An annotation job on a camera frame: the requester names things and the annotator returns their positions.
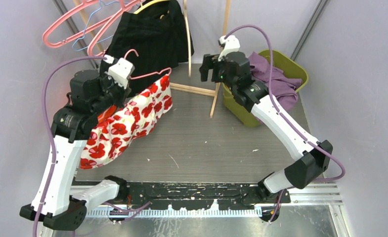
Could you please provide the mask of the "red white patterned garment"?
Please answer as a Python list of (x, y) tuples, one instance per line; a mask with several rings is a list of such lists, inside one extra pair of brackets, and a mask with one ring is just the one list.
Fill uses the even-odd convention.
[(170, 75), (166, 74), (91, 130), (79, 168), (89, 170), (111, 163), (135, 139), (149, 135), (172, 106)]

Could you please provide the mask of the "purple skirt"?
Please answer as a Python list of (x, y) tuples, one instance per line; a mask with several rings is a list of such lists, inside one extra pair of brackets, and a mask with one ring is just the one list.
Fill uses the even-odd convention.
[[(266, 86), (269, 83), (270, 63), (263, 56), (253, 52), (249, 57), (250, 68), (252, 76), (255, 80), (264, 82)], [(284, 75), (284, 71), (273, 67), (272, 68), (272, 80), (271, 90), (272, 94), (276, 97), (279, 104), (286, 111), (289, 111), (294, 107), (298, 100), (296, 89), (302, 84), (300, 78), (287, 78)]]

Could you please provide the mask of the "pink plastic hanger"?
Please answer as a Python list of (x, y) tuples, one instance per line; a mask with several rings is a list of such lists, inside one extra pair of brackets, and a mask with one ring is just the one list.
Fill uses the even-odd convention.
[(102, 23), (93, 24), (90, 27), (85, 27), (85, 32), (91, 32), (92, 30), (96, 30), (101, 27), (98, 32), (95, 34), (95, 36), (92, 37), (91, 42), (89, 43), (86, 52), (88, 56), (102, 56), (105, 53), (104, 49), (100, 49), (99, 52), (94, 52), (94, 47), (100, 42), (105, 40), (104, 34), (108, 31), (108, 29), (113, 25), (113, 23), (118, 20), (119, 17), (122, 16), (123, 13), (129, 12), (132, 10), (136, 5), (143, 6), (144, 0), (129, 0), (126, 2), (126, 0), (118, 0), (120, 4), (120, 8), (117, 10), (116, 13), (112, 14), (110, 17), (105, 18), (102, 20)]

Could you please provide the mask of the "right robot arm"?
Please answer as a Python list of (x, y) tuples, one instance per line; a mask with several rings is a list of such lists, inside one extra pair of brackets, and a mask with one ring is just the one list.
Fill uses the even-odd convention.
[(332, 144), (306, 134), (275, 96), (269, 94), (268, 86), (253, 78), (250, 62), (244, 53), (231, 52), (226, 56), (205, 54), (199, 69), (201, 81), (207, 81), (209, 70), (213, 72), (211, 80), (224, 83), (235, 101), (262, 121), (294, 160), (291, 165), (258, 182), (257, 193), (263, 202), (272, 202), (278, 192), (286, 188), (305, 188), (328, 168)]

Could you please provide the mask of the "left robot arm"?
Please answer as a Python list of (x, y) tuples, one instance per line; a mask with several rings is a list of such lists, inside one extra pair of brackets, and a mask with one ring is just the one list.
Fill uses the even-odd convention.
[(40, 188), (34, 200), (21, 207), (19, 215), (52, 230), (75, 231), (86, 214), (109, 200), (124, 203), (129, 196), (126, 180), (107, 176), (91, 188), (70, 194), (75, 171), (99, 116), (112, 106), (121, 106), (130, 89), (131, 72), (95, 70), (77, 72), (70, 80), (68, 103), (58, 110), (52, 126), (51, 150)]

